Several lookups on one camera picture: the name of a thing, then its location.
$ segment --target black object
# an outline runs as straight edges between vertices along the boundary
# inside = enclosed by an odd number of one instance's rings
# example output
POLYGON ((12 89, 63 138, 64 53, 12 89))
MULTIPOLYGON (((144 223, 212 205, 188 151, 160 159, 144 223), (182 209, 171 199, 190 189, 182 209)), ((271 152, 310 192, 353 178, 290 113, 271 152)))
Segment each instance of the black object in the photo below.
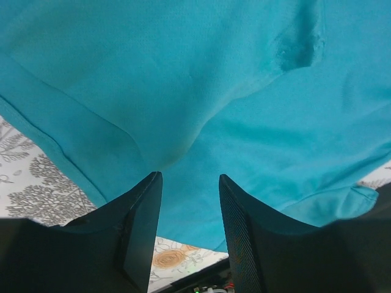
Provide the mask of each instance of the black object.
POLYGON ((161 173, 68 225, 0 220, 0 291, 146 293, 161 173))
POLYGON ((357 218, 317 228, 219 182, 237 293, 391 292, 391 220, 357 218))

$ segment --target teal fabric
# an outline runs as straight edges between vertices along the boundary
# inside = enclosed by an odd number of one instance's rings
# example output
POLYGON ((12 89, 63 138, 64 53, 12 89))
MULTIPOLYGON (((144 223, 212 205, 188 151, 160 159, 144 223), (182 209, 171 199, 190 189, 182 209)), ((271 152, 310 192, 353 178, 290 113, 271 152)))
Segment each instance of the teal fabric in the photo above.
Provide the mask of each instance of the teal fabric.
POLYGON ((391 159, 386 0, 3 0, 0 114, 97 205, 164 175, 158 235, 226 251, 218 177, 312 225, 391 159))

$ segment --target white patterned cloth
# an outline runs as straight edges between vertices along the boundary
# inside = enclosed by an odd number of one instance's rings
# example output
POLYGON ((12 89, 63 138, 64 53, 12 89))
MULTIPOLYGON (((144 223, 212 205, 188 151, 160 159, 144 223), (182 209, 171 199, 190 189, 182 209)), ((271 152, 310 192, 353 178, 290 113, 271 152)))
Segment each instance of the white patterned cloth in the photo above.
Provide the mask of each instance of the white patterned cloth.
MULTIPOLYGON (((360 181, 378 188, 391 182, 391 162, 360 181)), ((0 217, 28 217, 63 225, 95 209, 84 192, 62 174, 30 139, 0 117, 0 217)), ((148 291, 153 292, 226 258, 160 237, 148 291)))

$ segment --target mesh grille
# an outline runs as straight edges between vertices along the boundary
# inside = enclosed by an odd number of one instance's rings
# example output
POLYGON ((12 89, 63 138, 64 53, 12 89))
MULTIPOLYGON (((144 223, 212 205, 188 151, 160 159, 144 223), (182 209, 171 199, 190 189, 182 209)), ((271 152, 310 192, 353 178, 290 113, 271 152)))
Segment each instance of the mesh grille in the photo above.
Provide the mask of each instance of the mesh grille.
POLYGON ((223 184, 221 209, 230 266, 237 293, 260 293, 260 274, 254 261, 246 217, 232 191, 223 184))

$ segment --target gray tree pattern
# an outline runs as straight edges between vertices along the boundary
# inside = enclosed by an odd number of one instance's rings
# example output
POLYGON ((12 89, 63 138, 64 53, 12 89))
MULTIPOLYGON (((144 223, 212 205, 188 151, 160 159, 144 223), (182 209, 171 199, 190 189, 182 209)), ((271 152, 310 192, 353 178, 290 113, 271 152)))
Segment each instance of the gray tree pattern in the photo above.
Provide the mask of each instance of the gray tree pattern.
POLYGON ((372 189, 377 189, 379 187, 382 187, 383 185, 386 185, 387 183, 391 182, 391 178, 384 178, 384 179, 378 179, 378 180, 372 180, 372 181, 359 181, 359 185, 369 187, 372 189))
POLYGON ((95 209, 85 193, 69 180, 44 154, 35 157, 30 173, 43 185, 29 185, 8 195, 11 217, 27 217, 45 225, 63 225, 95 209))
POLYGON ((0 122, 0 158, 7 163, 28 157, 27 150, 35 147, 30 139, 14 130, 5 120, 0 122))

